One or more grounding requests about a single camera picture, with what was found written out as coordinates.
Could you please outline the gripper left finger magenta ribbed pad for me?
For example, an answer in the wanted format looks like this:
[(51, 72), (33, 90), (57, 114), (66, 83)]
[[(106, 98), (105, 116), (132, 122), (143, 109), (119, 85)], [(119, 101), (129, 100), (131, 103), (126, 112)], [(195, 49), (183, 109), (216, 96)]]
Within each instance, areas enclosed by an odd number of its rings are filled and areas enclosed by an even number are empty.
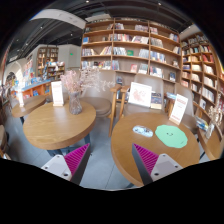
[(80, 184), (89, 156), (90, 144), (87, 143), (67, 155), (55, 155), (42, 169), (77, 185)]

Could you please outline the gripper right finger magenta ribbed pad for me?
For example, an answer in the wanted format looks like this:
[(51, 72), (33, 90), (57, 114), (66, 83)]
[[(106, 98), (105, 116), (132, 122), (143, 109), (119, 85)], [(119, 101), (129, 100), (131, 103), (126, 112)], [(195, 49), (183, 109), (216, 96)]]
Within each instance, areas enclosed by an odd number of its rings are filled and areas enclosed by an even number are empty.
[(132, 144), (132, 155), (144, 185), (182, 169), (169, 155), (158, 155), (135, 143)]

